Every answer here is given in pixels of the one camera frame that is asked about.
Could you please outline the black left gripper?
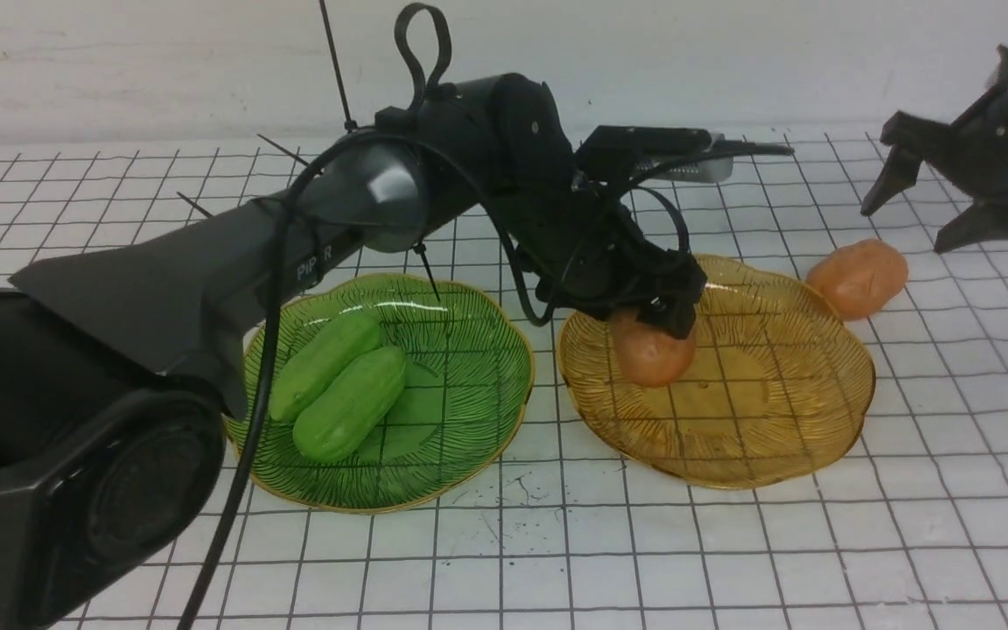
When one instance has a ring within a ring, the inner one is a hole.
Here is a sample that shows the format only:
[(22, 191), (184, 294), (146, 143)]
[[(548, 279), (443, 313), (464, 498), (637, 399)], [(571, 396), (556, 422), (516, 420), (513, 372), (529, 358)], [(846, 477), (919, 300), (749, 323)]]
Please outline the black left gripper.
[(672, 339), (691, 335), (705, 272), (687, 223), (662, 199), (676, 247), (652, 243), (621, 202), (633, 188), (582, 171), (517, 179), (517, 291), (529, 323), (545, 326), (559, 308), (598, 320), (636, 310)]

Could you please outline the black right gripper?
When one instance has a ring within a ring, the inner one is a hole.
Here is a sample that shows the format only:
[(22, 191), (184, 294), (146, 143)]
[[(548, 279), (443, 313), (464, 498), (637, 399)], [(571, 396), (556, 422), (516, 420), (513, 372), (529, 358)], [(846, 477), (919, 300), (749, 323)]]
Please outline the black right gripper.
[(928, 164), (973, 203), (937, 232), (934, 252), (1008, 241), (1008, 46), (997, 47), (992, 83), (955, 120), (941, 122), (897, 111), (881, 128), (884, 167), (863, 198), (869, 218), (917, 184)]

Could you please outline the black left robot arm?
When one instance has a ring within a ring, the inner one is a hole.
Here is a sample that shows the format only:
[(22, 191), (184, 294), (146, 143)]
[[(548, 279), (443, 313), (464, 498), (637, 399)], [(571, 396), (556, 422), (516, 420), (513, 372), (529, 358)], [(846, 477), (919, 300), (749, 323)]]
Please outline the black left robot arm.
[(46, 629), (175, 539), (214, 490), (242, 340), (361, 249), (401, 252), (483, 207), (545, 311), (641, 306), (687, 333), (704, 272), (619, 203), (650, 179), (792, 147), (600, 125), (572, 147), (547, 84), (415, 76), (412, 100), (280, 192), (124, 248), (56, 256), (0, 288), (0, 629)]

